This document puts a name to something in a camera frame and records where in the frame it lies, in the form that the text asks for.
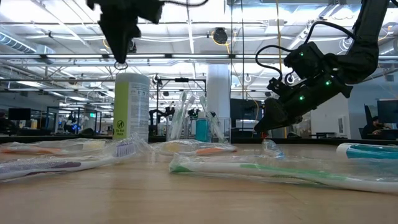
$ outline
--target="white container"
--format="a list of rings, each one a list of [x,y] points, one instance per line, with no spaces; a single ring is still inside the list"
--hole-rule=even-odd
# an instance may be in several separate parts
[[[113,139],[137,133],[148,142],[149,78],[135,73],[117,75],[114,99]]]

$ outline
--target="table surface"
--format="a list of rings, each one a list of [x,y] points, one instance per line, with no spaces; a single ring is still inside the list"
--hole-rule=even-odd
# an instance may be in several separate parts
[[[325,158],[336,148],[282,147]],[[169,158],[147,161],[1,182],[1,223],[398,223],[396,195],[169,174]]]

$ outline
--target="ceiling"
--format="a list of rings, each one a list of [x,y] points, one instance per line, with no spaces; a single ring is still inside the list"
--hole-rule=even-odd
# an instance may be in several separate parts
[[[349,1],[344,6],[328,6],[327,1],[280,1],[279,14],[276,4],[260,4],[260,1],[243,1],[240,4],[232,4],[231,0],[210,0],[202,7],[186,7],[166,4],[163,8],[160,24],[155,25],[143,19],[139,19],[139,28],[142,38],[134,39],[138,54],[246,54],[253,55],[261,47],[280,44],[290,49],[296,48],[305,38],[304,32],[308,30],[311,22],[318,19],[324,13],[328,22],[351,29],[354,24],[360,4],[358,1]],[[389,8],[384,20],[384,28],[380,33],[380,43],[383,45],[395,39],[398,32],[398,9]],[[113,68],[113,60],[82,58],[73,59],[75,54],[111,54],[106,46],[99,25],[101,10],[96,7],[94,11],[89,9],[84,0],[2,0],[0,5],[0,33],[5,33],[23,44],[39,48],[39,45],[47,46],[55,54],[71,54],[70,58],[53,60],[53,64],[18,58],[1,60],[10,67],[19,68],[12,72],[1,72],[3,78],[53,78],[67,79],[102,79],[98,82],[79,82],[70,85],[67,82],[44,83],[48,87],[84,89],[84,88],[114,88],[114,82],[105,79],[114,79],[119,71]],[[216,27],[223,27],[229,36],[227,47],[217,45],[211,38],[211,33]],[[346,36],[340,31],[326,26],[318,26],[312,35],[314,41],[323,53],[344,54],[349,46]],[[279,51],[270,49],[265,54],[278,54]],[[6,45],[0,45],[0,54],[21,54]],[[267,63],[279,67],[279,60],[266,60]],[[129,68],[121,72],[134,72],[150,76],[157,75],[162,78],[197,78],[205,79],[208,75],[210,63],[228,63],[230,60],[206,59],[172,59],[159,58],[129,59]],[[263,70],[253,60],[247,60],[243,66],[242,60],[233,60],[231,96],[242,97],[238,90],[242,89],[239,81],[243,77],[251,78],[246,82],[245,88],[250,90],[263,90],[250,92],[255,99],[265,98],[264,91],[268,81],[277,74],[273,70]],[[282,66],[284,74],[290,70]],[[21,83],[13,83],[13,88],[35,88]],[[171,90],[195,89],[195,84],[170,83],[167,88]],[[63,96],[73,93],[62,93]],[[170,92],[170,96],[161,96],[165,103],[178,99],[179,92]],[[111,96],[98,96],[98,92],[78,93],[78,96],[97,102],[112,102]],[[155,93],[151,99],[151,108],[154,107]]]

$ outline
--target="desk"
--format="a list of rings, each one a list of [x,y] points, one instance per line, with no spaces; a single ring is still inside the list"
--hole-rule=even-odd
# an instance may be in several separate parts
[[[336,148],[282,147],[325,158]],[[1,223],[398,223],[395,195],[169,174],[169,160],[0,183]]]

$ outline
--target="person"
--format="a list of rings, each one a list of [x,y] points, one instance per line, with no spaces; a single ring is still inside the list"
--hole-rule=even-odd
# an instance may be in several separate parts
[[[372,123],[367,124],[362,131],[363,136],[368,138],[369,134],[381,134],[381,130],[384,129],[384,125],[379,122],[379,117],[375,116],[372,118]]]
[[[17,130],[17,126],[6,118],[6,114],[4,112],[0,112],[0,132],[15,130]]]

